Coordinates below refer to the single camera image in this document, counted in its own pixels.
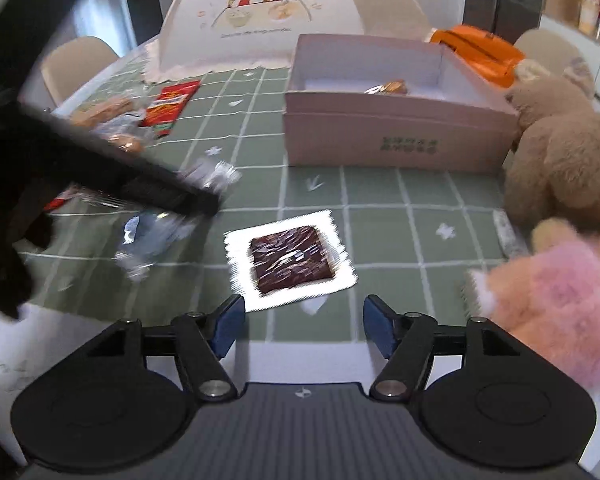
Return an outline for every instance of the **pink plush toy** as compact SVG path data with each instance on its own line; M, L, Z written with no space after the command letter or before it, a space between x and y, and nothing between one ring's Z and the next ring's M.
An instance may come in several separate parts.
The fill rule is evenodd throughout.
M551 219L534 231L534 256L471 271L476 312L585 388L600 386L599 243Z

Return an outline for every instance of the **orange bag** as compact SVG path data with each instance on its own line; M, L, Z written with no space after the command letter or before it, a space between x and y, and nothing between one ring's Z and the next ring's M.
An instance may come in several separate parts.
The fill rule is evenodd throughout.
M469 25L437 30L430 42L448 46L483 78L503 88L513 85L514 69L525 59L508 41Z

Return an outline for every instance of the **dark red square snack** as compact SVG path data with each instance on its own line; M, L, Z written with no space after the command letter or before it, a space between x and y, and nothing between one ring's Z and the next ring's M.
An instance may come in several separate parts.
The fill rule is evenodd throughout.
M297 227L254 238L250 251L258 290L262 294L333 278L314 227Z

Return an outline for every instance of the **ribbed gray surface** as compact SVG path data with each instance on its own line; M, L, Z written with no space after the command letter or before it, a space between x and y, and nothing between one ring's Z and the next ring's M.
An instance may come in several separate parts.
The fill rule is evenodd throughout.
M309 395L301 395L308 390ZM93 477L32 466L22 480L586 480L576 466L527 475L479 470L436 448L403 407L357 384L250 384L238 402L201 409L171 449Z

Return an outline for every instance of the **metal screw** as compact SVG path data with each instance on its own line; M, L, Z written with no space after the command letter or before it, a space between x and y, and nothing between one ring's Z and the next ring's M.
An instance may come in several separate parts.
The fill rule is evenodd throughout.
M394 397L401 397L407 393L407 386L400 381L388 379L386 381L380 381L376 384L376 392L383 397L393 399Z
M214 379L200 384L199 390L205 397L215 399L216 397L222 397L229 393L231 391L231 385L226 381Z

